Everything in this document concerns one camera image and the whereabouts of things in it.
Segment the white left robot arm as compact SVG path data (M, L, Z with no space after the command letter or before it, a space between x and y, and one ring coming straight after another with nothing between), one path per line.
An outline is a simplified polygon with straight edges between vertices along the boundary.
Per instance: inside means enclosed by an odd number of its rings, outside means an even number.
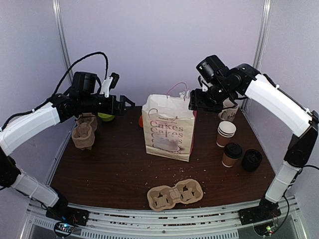
M83 113L103 113L122 116L126 105L135 103L121 95L117 100L110 90L115 88L120 76L112 73L103 82L94 73L76 72L71 87L64 94L53 94L39 107L15 115L0 130L0 188L14 188L39 201L49 213L61 221L72 216L67 200L56 190L38 182L16 166L11 154L23 143L71 117Z

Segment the stack of brown paper cups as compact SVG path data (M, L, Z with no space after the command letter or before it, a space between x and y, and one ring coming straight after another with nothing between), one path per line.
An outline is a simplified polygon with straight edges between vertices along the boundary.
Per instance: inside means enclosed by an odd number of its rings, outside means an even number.
M217 129L216 144L219 147L225 147L230 143L232 137L235 135L237 128L235 124L229 121L221 121Z

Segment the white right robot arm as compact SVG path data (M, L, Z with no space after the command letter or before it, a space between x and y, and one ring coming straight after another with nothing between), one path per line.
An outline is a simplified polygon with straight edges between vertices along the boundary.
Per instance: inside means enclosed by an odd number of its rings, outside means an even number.
M243 225L280 216L278 202L307 164L317 140L318 113L300 105L275 85L267 74L261 74L249 64L229 69L216 55L212 55L202 60L196 69L200 73L198 81L201 87L190 92L190 110L219 113L226 99L234 102L242 95L265 107L292 131L284 161L259 205L238 212Z

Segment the paper cakes bag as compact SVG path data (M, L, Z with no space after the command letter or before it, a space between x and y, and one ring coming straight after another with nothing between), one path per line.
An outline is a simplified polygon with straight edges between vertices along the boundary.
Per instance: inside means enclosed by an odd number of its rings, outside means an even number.
M174 85L187 84L179 82ZM151 94L142 106L143 131L146 153L159 157L188 162L193 149L196 111L188 108L189 99Z

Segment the brown paper coffee cup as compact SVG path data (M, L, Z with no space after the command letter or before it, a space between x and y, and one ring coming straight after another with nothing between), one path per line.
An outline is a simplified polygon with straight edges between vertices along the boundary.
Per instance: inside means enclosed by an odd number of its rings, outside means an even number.
M234 142L228 143L224 146L222 164L225 167L232 167L236 161L242 156L242 147Z

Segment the single cardboard cup carrier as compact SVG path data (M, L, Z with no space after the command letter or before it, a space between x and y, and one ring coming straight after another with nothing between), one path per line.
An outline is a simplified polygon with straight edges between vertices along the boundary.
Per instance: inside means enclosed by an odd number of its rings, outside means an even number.
M196 203L203 198L201 185L194 179L186 179L176 183L174 187L167 185L151 188L147 192L149 207L156 211L169 210L176 204Z

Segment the cardboard cup carrier stack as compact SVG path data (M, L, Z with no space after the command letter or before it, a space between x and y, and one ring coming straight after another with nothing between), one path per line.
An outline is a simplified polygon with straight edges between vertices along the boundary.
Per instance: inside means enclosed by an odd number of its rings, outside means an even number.
M97 117L92 113L83 113L76 120L76 126L72 131L72 140L77 149L91 150L95 142L97 130Z

